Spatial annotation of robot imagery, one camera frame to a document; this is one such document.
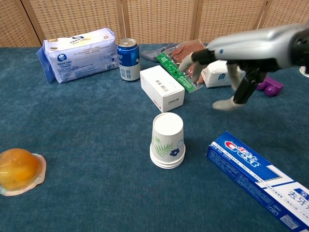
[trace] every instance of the blue flower print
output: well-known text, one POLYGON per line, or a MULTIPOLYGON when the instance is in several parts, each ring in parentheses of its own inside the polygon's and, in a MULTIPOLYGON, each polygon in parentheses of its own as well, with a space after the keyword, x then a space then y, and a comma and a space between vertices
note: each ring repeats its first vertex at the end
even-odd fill
POLYGON ((179 148, 176 148, 175 150, 172 150, 171 152, 170 152, 170 156, 176 156, 176 155, 178 155, 178 153, 179 153, 179 148))

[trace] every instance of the white plastic bag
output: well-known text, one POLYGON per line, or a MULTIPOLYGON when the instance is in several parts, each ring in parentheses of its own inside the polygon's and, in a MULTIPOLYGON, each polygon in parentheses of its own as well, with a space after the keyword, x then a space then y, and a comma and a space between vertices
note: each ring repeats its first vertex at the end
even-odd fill
MULTIPOLYGON (((245 71, 241 70, 239 67, 238 71, 240 72, 240 76, 243 78, 245 76, 245 71)), ((231 85, 225 60, 217 60, 210 63, 203 69, 202 77, 207 88, 231 85)))
POLYGON ((37 56, 48 83, 75 80, 119 67, 116 38, 108 28, 69 38, 44 40, 37 56))

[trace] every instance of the plastic bag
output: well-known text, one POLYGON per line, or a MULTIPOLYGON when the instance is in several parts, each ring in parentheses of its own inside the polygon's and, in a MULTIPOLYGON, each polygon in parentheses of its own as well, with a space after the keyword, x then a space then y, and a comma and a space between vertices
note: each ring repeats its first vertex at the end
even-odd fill
POLYGON ((192 75, 194 64, 191 65, 186 72, 180 72, 178 67, 183 59, 191 52, 199 51, 205 48, 206 46, 201 42, 201 40, 191 40, 165 50, 158 55, 157 59, 171 76, 173 76, 189 93, 192 93, 204 86, 202 84, 202 76, 200 76, 197 83, 193 83, 192 75))
POLYGON ((68 38, 44 40, 36 53, 47 83, 65 83, 119 67, 114 33, 103 28, 68 38))
MULTIPOLYGON (((246 74, 245 71, 237 67, 241 78, 246 74)), ((231 80, 227 70, 226 60, 217 60, 210 63, 202 71, 202 78, 207 88, 230 86, 231 80)))

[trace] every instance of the paper cup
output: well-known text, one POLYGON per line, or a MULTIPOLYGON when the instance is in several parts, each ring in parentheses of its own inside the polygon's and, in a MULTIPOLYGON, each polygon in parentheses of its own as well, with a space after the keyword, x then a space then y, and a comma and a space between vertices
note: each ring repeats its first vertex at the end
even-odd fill
POLYGON ((175 113, 162 113, 154 118, 150 158, 155 165, 171 169, 184 159, 183 120, 175 113))
POLYGON ((301 66, 299 68, 299 71, 301 74, 303 74, 305 77, 309 77, 309 74, 306 73, 306 67, 305 66, 301 66))

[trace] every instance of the white package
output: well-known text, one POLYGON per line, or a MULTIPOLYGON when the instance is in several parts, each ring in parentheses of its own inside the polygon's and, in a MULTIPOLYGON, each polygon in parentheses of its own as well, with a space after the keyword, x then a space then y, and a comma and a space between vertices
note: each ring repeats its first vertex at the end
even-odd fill
MULTIPOLYGON (((245 71, 241 70, 239 67, 238 71, 243 78, 245 76, 245 71)), ((217 60, 210 63, 203 69, 201 74, 207 88, 231 85, 225 60, 217 60)))
POLYGON ((108 28, 44 40, 37 56, 48 83, 54 79, 64 83, 119 67, 116 38, 108 28))
POLYGON ((183 105, 184 87, 160 65, 141 71, 140 85, 162 113, 183 105))

